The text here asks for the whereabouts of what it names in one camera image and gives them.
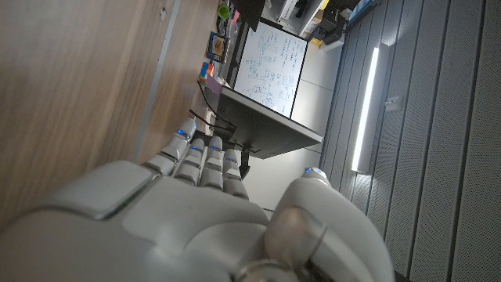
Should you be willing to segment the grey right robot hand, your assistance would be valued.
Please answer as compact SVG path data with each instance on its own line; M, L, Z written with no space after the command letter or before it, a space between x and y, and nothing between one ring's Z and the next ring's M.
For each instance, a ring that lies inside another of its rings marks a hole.
M380 234L306 168L271 215L236 155L187 119L143 164L115 161L49 194L1 231L4 281L392 281Z

